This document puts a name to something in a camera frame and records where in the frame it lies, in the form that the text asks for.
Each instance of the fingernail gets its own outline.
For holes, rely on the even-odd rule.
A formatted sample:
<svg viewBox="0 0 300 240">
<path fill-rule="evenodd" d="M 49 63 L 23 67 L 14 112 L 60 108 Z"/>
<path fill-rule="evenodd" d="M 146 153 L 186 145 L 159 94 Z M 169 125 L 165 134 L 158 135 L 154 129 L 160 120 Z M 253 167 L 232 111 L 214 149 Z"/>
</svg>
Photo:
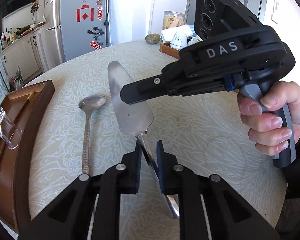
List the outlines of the fingernail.
<svg viewBox="0 0 300 240">
<path fill-rule="evenodd" d="M 292 135 L 292 131 L 290 129 L 288 130 L 284 130 L 282 133 L 281 133 L 281 138 L 282 140 L 287 140 L 291 137 Z"/>
<path fill-rule="evenodd" d="M 283 142 L 279 147 L 279 152 L 282 152 L 283 150 L 287 149 L 289 146 L 288 141 Z"/>
<path fill-rule="evenodd" d="M 271 129 L 280 128 L 282 126 L 282 118 L 280 116 L 272 118 L 270 126 Z"/>
<path fill-rule="evenodd" d="M 275 106 L 278 103 L 277 96 L 270 92 L 266 94 L 263 98 L 261 98 L 260 102 L 267 108 L 271 108 L 272 106 Z"/>
<path fill-rule="evenodd" d="M 253 115 L 261 115 L 262 108 L 260 105 L 253 104 L 248 107 L 248 112 L 249 112 L 249 114 L 253 114 Z"/>
</svg>

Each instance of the screw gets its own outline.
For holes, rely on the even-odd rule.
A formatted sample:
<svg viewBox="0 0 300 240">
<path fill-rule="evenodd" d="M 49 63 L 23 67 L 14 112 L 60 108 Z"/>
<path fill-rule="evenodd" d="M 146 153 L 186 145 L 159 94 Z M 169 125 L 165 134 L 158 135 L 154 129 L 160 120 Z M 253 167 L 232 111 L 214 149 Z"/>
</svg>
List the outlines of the screw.
<svg viewBox="0 0 300 240">
<path fill-rule="evenodd" d="M 89 175 L 88 174 L 81 174 L 80 176 L 79 176 L 79 180 L 81 180 L 81 181 L 86 181 L 86 180 L 88 180 L 89 179 Z"/>
<path fill-rule="evenodd" d="M 160 78 L 155 78 L 154 80 L 153 80 L 153 82 L 154 82 L 154 84 L 160 84 L 160 82 L 161 82 L 161 80 L 160 80 Z"/>
<path fill-rule="evenodd" d="M 217 174 L 211 175 L 210 179 L 214 182 L 219 182 L 221 180 L 220 176 Z"/>
<path fill-rule="evenodd" d="M 126 169 L 126 165 L 124 165 L 123 163 L 119 163 L 115 168 L 118 171 L 124 171 Z"/>
<path fill-rule="evenodd" d="M 183 166 L 180 165 L 180 164 L 176 164 L 176 165 L 173 166 L 173 169 L 175 171 L 182 171 L 183 170 Z"/>
</svg>

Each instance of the curved wooden tray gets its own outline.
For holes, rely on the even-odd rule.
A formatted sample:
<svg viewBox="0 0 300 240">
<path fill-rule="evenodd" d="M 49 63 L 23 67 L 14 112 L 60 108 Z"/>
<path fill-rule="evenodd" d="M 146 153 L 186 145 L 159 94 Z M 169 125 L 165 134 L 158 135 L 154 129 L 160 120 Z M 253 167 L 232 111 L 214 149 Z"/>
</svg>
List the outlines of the curved wooden tray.
<svg viewBox="0 0 300 240">
<path fill-rule="evenodd" d="M 28 200 L 30 161 L 41 120 L 54 91 L 52 80 L 48 80 L 13 91 L 1 103 L 10 119 L 23 131 L 14 150 L 6 147 L 0 138 L 0 219 L 16 233 L 31 221 Z"/>
</svg>

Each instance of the device handle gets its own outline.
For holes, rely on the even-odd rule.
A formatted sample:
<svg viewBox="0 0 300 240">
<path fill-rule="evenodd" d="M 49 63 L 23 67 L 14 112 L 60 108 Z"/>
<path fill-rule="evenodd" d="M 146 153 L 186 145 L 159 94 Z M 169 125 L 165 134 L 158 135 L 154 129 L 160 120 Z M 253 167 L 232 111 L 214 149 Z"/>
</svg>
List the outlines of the device handle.
<svg viewBox="0 0 300 240">
<path fill-rule="evenodd" d="M 245 85 L 242 88 L 240 88 L 240 93 L 247 98 L 252 98 L 254 100 L 257 100 L 260 102 L 260 99 L 263 97 L 263 94 L 266 94 L 272 84 L 269 82 L 264 82 L 262 84 L 249 84 Z M 268 112 L 266 108 L 261 104 L 262 111 Z M 291 115 L 289 111 L 288 104 L 286 103 L 282 108 L 280 108 L 277 111 L 271 112 L 277 116 L 280 116 L 282 118 L 282 127 L 288 127 L 292 131 L 292 135 L 290 139 L 288 140 L 289 146 L 287 149 L 283 150 L 277 155 L 270 156 L 273 159 L 273 165 L 277 168 L 284 168 L 291 164 L 296 158 L 296 147 L 294 142 L 294 133 L 293 133 L 293 127 L 292 127 L 292 120 Z"/>
</svg>

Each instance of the frying pan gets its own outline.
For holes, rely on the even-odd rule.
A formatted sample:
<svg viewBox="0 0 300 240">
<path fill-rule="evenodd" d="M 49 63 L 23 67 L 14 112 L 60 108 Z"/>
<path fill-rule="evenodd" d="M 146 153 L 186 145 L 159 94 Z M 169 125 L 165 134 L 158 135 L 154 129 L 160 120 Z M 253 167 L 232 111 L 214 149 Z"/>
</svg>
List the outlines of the frying pan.
<svg viewBox="0 0 300 240">
<path fill-rule="evenodd" d="M 27 31 L 30 29 L 30 25 L 27 25 L 26 27 L 23 27 L 22 29 L 21 28 L 17 28 L 17 32 L 16 32 L 16 35 L 21 35 L 23 32 Z"/>
</svg>

